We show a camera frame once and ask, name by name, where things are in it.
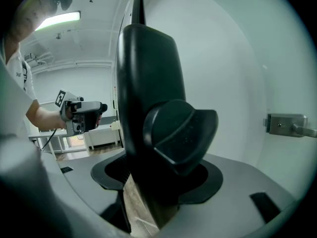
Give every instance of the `ceiling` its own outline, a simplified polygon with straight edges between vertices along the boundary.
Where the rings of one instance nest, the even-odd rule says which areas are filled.
[[[33,53],[44,61],[41,67],[52,67],[64,61],[114,61],[115,49],[129,0],[73,0],[67,11],[81,11],[79,21],[65,22],[34,32],[21,42],[21,53]]]

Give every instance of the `gray surface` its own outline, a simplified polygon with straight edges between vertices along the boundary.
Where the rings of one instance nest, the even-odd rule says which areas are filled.
[[[265,225],[250,194],[265,191],[280,210],[294,202],[287,191],[252,166],[210,154],[204,159],[222,171],[222,187],[203,204],[181,206],[158,238],[242,237]]]
[[[106,198],[105,191],[96,188],[97,183],[90,176],[91,167],[120,151],[122,149],[112,154],[105,153],[60,163],[61,167],[71,166],[77,170],[66,173],[65,176],[76,193],[95,212],[103,211],[114,199]],[[294,202],[287,191],[252,166],[209,154],[204,159],[222,171],[222,187],[203,204],[181,206],[176,216],[159,232],[158,238],[242,237],[261,227],[266,228],[249,197],[251,194],[265,191],[280,210]]]
[[[52,154],[42,153],[42,161],[47,170],[51,187],[68,218],[72,229],[72,237],[130,237],[104,221],[82,201],[65,179]]]
[[[85,201],[97,214],[101,214],[108,206],[115,203],[118,192],[103,189],[91,177],[91,169],[95,164],[110,158],[124,149],[117,149],[104,154],[92,155],[87,158],[59,161],[61,168],[71,167],[74,170],[64,174],[78,196]]]

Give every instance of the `floor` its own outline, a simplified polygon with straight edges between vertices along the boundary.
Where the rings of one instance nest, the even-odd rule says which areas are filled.
[[[78,152],[71,152],[71,153],[56,154],[56,158],[58,161],[74,160],[74,159],[89,157],[94,154],[106,153],[106,152],[113,151],[119,148],[121,148],[120,144],[118,145],[111,144],[111,145],[107,145],[103,147],[95,147],[94,150],[90,149],[89,154],[85,150],[85,151],[78,151]]]
[[[87,151],[79,151],[59,154],[56,157],[58,161],[73,160],[89,157],[94,154],[110,152],[119,148],[121,148],[120,145],[112,144],[90,150],[89,154]],[[131,236],[136,238],[150,238],[157,234],[159,229],[156,227],[152,216],[144,206],[132,176],[129,177],[127,183],[125,184],[123,197],[126,212],[131,225]]]
[[[69,137],[68,139],[69,139],[69,143],[70,143],[71,147],[85,145],[83,135],[72,136],[72,137]]]

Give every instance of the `black rectangular slot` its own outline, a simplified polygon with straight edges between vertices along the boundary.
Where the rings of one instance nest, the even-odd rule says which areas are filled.
[[[281,212],[265,192],[254,193],[250,197],[265,223],[270,222]]]
[[[67,173],[67,172],[69,172],[69,171],[73,171],[73,169],[72,169],[71,167],[61,168],[60,170],[61,170],[61,172],[62,172],[63,174],[64,174],[64,173]]]

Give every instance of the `white wall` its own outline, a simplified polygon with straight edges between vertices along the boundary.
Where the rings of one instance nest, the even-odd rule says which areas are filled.
[[[63,88],[85,101],[100,101],[108,105],[103,117],[112,116],[111,70],[108,68],[71,68],[33,75],[33,86],[39,103],[55,101]]]
[[[149,26],[176,40],[188,102],[218,112],[208,152],[254,165],[301,198],[317,140],[262,126],[267,113],[298,113],[317,127],[315,49],[287,2],[151,0],[146,13]]]
[[[316,50],[286,0],[214,0],[243,30],[263,70],[268,113],[305,114],[317,127]],[[265,135],[256,165],[296,198],[317,166],[317,140]]]
[[[151,0],[146,17],[148,26],[177,43],[188,103],[218,113],[208,153],[255,165],[266,97],[260,67],[240,28],[213,0]]]

